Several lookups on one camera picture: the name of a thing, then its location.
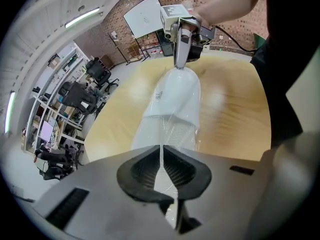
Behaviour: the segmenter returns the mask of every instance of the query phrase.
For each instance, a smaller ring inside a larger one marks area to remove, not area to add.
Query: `clear plastic packaging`
[[[132,149],[161,147],[154,190],[174,198],[174,204],[166,213],[173,228],[176,226],[178,191],[163,166],[163,145],[196,149],[200,100],[200,81],[194,71],[187,67],[169,70],[158,81],[132,142]]]

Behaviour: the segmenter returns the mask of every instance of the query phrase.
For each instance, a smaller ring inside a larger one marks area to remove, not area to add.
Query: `wooden table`
[[[259,161],[270,148],[268,103],[260,78],[248,62],[202,56],[187,64],[200,79],[199,152]],[[84,142],[90,162],[131,150],[142,115],[173,58],[147,60],[104,106]]]

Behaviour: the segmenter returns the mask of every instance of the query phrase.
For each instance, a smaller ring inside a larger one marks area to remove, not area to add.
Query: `black slot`
[[[250,176],[251,176],[252,174],[254,174],[254,172],[255,172],[255,170],[253,170],[253,169],[241,167],[241,166],[238,166],[238,165],[232,165],[232,166],[230,167],[230,170],[235,171],[235,172],[237,172],[237,173],[250,175]]]
[[[75,188],[68,196],[46,217],[46,220],[63,230],[72,216],[76,213],[89,191]]]

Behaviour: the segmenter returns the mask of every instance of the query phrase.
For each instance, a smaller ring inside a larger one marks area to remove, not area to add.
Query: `green object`
[[[258,49],[260,46],[264,44],[266,39],[264,39],[262,36],[256,33],[253,33],[253,35],[254,35],[255,48]]]

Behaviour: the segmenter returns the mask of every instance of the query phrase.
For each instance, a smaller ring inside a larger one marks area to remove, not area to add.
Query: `brick wall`
[[[127,26],[123,15],[132,7],[142,0],[120,0],[115,7],[109,12],[103,22],[83,33],[74,41],[89,57],[100,57],[108,55],[115,64],[124,61],[121,54],[115,48],[110,40],[108,33],[116,31],[118,35],[118,46],[128,58],[126,48],[134,42],[131,36],[130,28]],[[162,6],[180,4],[184,0],[159,0]],[[193,7],[198,7],[208,0],[193,0]],[[267,30],[267,8],[266,0],[259,0],[255,8],[246,16],[219,24],[231,36],[247,50],[254,49],[254,35],[256,33],[264,38],[268,36]],[[223,35],[223,40],[220,41],[219,35]],[[144,39],[139,39],[140,44],[144,45]],[[222,49],[223,51],[231,51],[236,53],[245,53],[237,47],[237,45],[219,30],[215,31],[215,37],[212,41],[211,49]]]

